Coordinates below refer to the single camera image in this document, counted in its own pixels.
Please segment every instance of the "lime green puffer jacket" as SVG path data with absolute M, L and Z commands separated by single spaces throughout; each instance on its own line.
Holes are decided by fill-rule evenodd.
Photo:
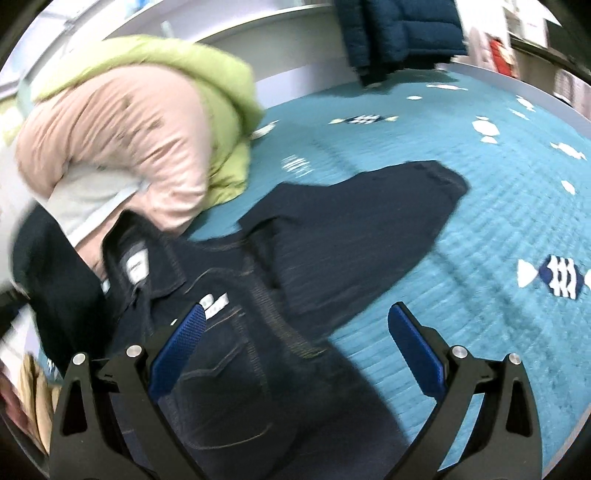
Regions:
M 33 99 L 50 99 L 110 69 L 151 63 L 177 69 L 195 81 L 209 111 L 213 155 L 206 207 L 228 202 L 246 188 L 249 137 L 264 110 L 256 100 L 251 67 L 239 58 L 175 38 L 133 35 L 75 50 L 35 80 Z

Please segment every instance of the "blue gripper pad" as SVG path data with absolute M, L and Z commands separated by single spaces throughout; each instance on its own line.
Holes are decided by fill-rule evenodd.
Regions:
M 440 401 L 446 394 L 443 364 L 420 333 L 420 324 L 397 304 L 388 313 L 388 330 L 423 394 Z
M 205 331 L 205 310 L 195 305 L 152 362 L 148 395 L 153 402 L 168 395 Z

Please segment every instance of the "dark navy garment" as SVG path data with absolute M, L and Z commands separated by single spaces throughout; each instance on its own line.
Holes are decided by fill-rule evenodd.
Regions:
M 43 347 L 66 364 L 84 346 L 93 358 L 122 353 L 203 305 L 206 331 L 159 405 L 211 480 L 382 480 L 406 439 L 327 339 L 429 252 L 466 191 L 435 161 L 334 186 L 281 184 L 240 233 L 203 242 L 126 211 L 103 242 L 106 297 L 38 207 L 15 247 L 15 277 Z M 117 395 L 113 403 L 149 468 Z
M 349 63 L 364 85 L 466 55 L 454 0 L 336 0 Z
M 431 251 L 467 191 L 436 161 L 408 162 L 329 187 L 281 183 L 239 223 L 290 324 L 326 338 Z
M 171 238 L 124 212 L 103 243 L 108 300 L 119 315 L 109 353 L 201 302 L 206 331 L 160 406 L 212 480 L 381 480 L 405 449 L 397 422 L 338 350 L 287 322 L 245 243 L 240 234 Z M 134 284 L 129 262 L 142 252 L 149 273 Z M 118 415 L 126 430 L 121 408 Z

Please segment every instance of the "metal screw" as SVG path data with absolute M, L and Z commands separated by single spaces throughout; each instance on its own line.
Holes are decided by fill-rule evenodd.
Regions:
M 466 358 L 468 356 L 468 350 L 466 350 L 461 345 L 456 345 L 454 348 L 452 348 L 452 354 L 458 358 Z
M 140 355 L 142 348 L 139 345 L 132 345 L 127 349 L 127 356 L 135 358 Z
M 74 355 L 74 358 L 72 359 L 72 363 L 74 365 L 82 365 L 84 363 L 84 360 L 86 360 L 86 355 L 83 353 L 77 353 Z
M 517 353 L 510 353 L 509 362 L 513 365 L 519 365 L 521 363 L 521 357 Z

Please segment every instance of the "white fish motif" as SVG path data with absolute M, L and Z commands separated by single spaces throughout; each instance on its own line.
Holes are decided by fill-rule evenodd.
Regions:
M 314 169 L 310 166 L 310 162 L 305 158 L 291 155 L 281 160 L 281 167 L 288 172 L 293 173 L 297 178 L 308 175 Z
M 382 115 L 359 115 L 359 116 L 352 116 L 351 118 L 335 118 L 334 120 L 329 122 L 329 125 L 334 124 L 359 124 L 359 125 L 369 125 L 374 124 L 375 122 L 395 122 L 398 120 L 397 116 L 382 116 Z
M 527 118 L 523 113 L 518 112 L 517 110 L 513 110 L 512 108 L 509 108 L 509 111 L 514 114 L 517 115 L 518 117 L 524 118 L 526 120 L 529 120 L 529 118 Z
M 275 125 L 278 121 L 279 120 L 275 120 L 274 122 L 271 122 L 270 124 L 265 125 L 264 127 L 261 127 L 258 130 L 255 130 L 253 133 L 251 133 L 251 140 L 257 140 L 258 138 L 267 135 L 267 133 L 269 133 L 271 130 L 275 128 Z
M 477 116 L 478 120 L 472 122 L 472 126 L 474 130 L 478 133 L 484 135 L 483 138 L 480 139 L 483 143 L 490 143 L 490 144 L 497 144 L 498 141 L 494 138 L 497 135 L 500 135 L 499 129 L 496 127 L 494 123 L 489 121 L 489 119 L 485 116 Z
M 519 259 L 517 262 L 517 285 L 524 288 L 539 277 L 556 297 L 576 300 L 583 286 L 591 288 L 591 270 L 582 275 L 572 258 L 548 255 L 540 268 Z
M 522 96 L 517 95 L 517 101 L 525 108 L 527 108 L 530 112 L 535 112 L 534 105 L 531 102 L 524 99 Z
M 575 195 L 577 193 L 577 191 L 574 189 L 574 186 L 572 183 L 570 183 L 569 181 L 563 180 L 561 181 L 562 186 L 564 187 L 564 189 L 569 192 L 571 195 Z
M 580 160 L 581 158 L 584 158 L 585 160 L 587 160 L 587 157 L 585 157 L 585 155 L 582 152 L 577 152 L 573 147 L 571 147 L 570 145 L 567 145 L 566 143 L 559 143 L 558 145 L 555 143 L 550 142 L 550 145 L 553 148 L 556 148 L 557 150 L 562 150 L 564 153 L 566 153 L 567 155 L 576 158 L 578 160 Z
M 468 91 L 467 88 L 458 87 L 456 85 L 445 85 L 445 84 L 441 84 L 441 83 L 438 83 L 437 85 L 429 84 L 429 85 L 427 85 L 427 87 L 428 88 L 441 88 L 443 90 L 465 90 L 465 91 Z

